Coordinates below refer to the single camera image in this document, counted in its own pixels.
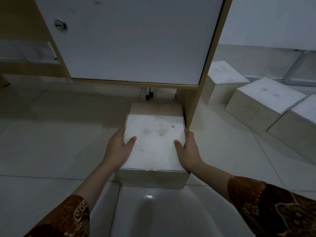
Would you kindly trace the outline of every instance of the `white wall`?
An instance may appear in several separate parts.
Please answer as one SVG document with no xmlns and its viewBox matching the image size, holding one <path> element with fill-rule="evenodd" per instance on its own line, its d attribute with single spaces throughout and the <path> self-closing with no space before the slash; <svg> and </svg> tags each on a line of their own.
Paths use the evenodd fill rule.
<svg viewBox="0 0 316 237">
<path fill-rule="evenodd" d="M 316 0 L 233 0 L 219 43 L 316 50 Z"/>
</svg>

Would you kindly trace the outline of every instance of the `right hand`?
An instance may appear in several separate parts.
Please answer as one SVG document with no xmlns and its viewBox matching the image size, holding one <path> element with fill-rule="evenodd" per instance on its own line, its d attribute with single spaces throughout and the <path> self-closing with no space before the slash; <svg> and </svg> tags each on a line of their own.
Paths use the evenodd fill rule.
<svg viewBox="0 0 316 237">
<path fill-rule="evenodd" d="M 195 143 L 193 132 L 187 131 L 184 146 L 178 140 L 174 140 L 174 146 L 177 150 L 179 162 L 186 171 L 194 172 L 196 168 L 204 163 Z"/>
</svg>

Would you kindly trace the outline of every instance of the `forearm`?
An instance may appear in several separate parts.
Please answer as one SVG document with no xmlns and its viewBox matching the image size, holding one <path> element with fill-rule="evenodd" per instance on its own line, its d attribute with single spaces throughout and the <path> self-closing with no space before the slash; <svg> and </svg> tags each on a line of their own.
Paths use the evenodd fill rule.
<svg viewBox="0 0 316 237">
<path fill-rule="evenodd" d="M 90 213 L 100 197 L 107 180 L 113 172 L 113 167 L 101 163 L 73 192 L 73 195 L 80 195 L 87 201 Z"/>
<path fill-rule="evenodd" d="M 213 190 L 231 203 L 228 197 L 227 185 L 229 179 L 234 177 L 233 175 L 204 162 L 197 164 L 192 169 L 192 174 L 207 183 Z"/>
</svg>

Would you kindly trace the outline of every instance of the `white cabinet door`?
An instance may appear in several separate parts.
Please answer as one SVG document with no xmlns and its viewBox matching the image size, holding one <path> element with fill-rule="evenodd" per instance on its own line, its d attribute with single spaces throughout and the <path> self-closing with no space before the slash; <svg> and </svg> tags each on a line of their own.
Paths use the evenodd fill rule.
<svg viewBox="0 0 316 237">
<path fill-rule="evenodd" d="M 36 3 L 73 78 L 197 85 L 223 0 Z"/>
</svg>

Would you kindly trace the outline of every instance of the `hand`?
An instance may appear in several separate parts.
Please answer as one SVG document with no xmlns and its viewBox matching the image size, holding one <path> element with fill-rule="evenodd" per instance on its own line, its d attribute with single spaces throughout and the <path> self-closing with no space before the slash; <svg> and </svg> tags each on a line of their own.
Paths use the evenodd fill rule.
<svg viewBox="0 0 316 237">
<path fill-rule="evenodd" d="M 195 143 L 193 132 L 187 131 L 183 147 L 178 140 L 174 140 L 174 146 L 177 150 L 179 162 L 186 171 L 194 172 L 199 165 L 204 163 L 200 157 L 198 146 Z"/>
<path fill-rule="evenodd" d="M 137 139 L 136 136 L 134 136 L 125 145 L 123 137 L 124 130 L 125 126 L 122 126 L 110 138 L 102 161 L 102 164 L 112 167 L 113 170 L 119 169 L 122 165 L 124 165 L 130 156 Z"/>
</svg>

